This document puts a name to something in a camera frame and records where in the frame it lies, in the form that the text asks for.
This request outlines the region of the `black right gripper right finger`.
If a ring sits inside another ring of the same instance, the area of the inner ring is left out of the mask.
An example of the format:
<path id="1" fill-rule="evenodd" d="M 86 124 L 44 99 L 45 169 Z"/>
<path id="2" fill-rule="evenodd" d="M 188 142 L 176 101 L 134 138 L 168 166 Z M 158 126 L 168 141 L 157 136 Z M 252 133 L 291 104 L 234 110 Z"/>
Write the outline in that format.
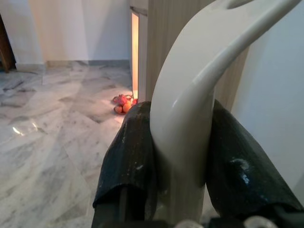
<path id="1" fill-rule="evenodd" d="M 304 208 L 254 137 L 215 101 L 206 184 L 221 217 L 244 217 L 272 206 Z"/>

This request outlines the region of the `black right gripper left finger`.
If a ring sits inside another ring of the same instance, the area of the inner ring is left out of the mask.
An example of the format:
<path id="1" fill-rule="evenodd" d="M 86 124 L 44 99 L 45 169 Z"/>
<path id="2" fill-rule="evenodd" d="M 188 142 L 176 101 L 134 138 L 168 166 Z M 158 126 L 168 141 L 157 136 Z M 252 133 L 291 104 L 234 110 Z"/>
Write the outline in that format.
<path id="1" fill-rule="evenodd" d="M 93 201 L 94 228 L 154 217 L 157 178 L 150 109 L 151 102 L 134 105 L 105 154 Z"/>

